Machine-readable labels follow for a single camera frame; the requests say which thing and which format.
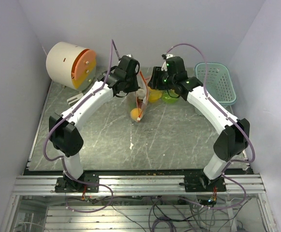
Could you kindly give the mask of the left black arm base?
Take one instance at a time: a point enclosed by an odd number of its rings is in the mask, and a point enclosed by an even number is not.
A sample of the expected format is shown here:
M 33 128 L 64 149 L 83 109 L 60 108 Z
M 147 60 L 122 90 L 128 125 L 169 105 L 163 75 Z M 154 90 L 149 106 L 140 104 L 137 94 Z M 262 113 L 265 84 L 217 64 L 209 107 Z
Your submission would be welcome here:
M 77 193 L 77 192 L 89 192 L 97 193 L 99 190 L 99 178 L 94 175 L 82 174 L 80 181 L 90 182 L 90 185 L 85 185 L 77 181 L 71 180 L 66 175 L 59 177 L 55 185 L 55 193 Z

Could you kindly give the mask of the clear zip bag red seal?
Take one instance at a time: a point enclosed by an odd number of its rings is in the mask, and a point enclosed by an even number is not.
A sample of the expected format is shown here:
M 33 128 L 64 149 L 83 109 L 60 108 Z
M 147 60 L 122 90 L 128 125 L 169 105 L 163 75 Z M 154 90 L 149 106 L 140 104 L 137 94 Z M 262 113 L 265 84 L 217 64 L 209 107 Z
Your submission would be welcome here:
M 128 93 L 125 99 L 126 111 L 129 117 L 130 117 L 131 110 L 134 108 L 141 108 L 144 111 L 144 115 L 145 115 L 147 104 L 148 104 L 148 97 L 149 97 L 148 82 L 141 71 L 137 75 L 137 83 L 139 89 L 136 92 Z

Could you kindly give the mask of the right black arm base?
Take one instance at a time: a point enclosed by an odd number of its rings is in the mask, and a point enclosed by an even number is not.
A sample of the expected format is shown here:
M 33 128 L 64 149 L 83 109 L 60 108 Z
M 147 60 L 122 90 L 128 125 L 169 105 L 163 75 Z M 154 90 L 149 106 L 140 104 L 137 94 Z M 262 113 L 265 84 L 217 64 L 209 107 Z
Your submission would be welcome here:
M 212 181 L 203 174 L 185 176 L 179 183 L 185 188 L 186 192 L 225 192 L 226 186 L 223 177 L 218 177 Z

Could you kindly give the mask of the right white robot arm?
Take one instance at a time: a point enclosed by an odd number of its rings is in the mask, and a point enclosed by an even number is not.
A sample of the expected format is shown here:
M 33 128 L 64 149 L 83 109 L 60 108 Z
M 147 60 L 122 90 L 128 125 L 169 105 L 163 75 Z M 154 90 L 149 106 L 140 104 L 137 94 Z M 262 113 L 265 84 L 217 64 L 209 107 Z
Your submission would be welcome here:
M 219 136 L 213 145 L 214 154 L 203 169 L 205 176 L 198 180 L 202 190 L 210 191 L 216 185 L 215 179 L 221 176 L 231 159 L 248 147 L 248 120 L 239 120 L 221 107 L 206 92 L 199 79 L 188 76 L 184 61 L 179 56 L 167 58 L 161 67 L 155 66 L 148 85 L 155 90 L 174 90 L 179 97 L 198 109 L 217 131 Z

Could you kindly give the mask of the fake orange fruit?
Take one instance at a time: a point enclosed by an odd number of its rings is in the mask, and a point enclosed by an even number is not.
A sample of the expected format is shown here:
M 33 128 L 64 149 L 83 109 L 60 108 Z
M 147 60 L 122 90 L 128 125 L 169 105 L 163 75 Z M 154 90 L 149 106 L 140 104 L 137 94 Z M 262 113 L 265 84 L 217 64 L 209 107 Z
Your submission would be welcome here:
M 134 121 L 140 121 L 143 118 L 144 111 L 141 108 L 134 108 L 130 112 L 130 117 Z

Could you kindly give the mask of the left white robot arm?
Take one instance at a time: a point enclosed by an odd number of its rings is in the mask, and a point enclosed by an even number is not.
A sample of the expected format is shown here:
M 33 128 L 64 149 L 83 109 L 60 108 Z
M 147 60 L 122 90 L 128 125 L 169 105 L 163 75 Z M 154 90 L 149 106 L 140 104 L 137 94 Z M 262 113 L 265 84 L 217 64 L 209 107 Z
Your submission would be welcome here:
M 71 191 L 79 192 L 84 187 L 84 170 L 80 161 L 80 150 L 84 144 L 80 134 L 82 127 L 97 109 L 120 92 L 130 93 L 139 89 L 139 69 L 136 59 L 123 56 L 117 66 L 100 74 L 92 88 L 75 105 L 49 118 L 48 138 L 59 153 Z

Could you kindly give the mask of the teal plastic basket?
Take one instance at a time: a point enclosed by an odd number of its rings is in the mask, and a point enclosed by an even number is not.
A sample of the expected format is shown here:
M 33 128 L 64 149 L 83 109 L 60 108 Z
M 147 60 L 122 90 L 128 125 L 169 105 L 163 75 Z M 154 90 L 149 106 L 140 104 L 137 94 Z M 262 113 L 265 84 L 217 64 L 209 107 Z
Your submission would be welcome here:
M 237 96 L 229 70 L 220 63 L 207 63 L 206 89 L 223 107 L 235 104 Z

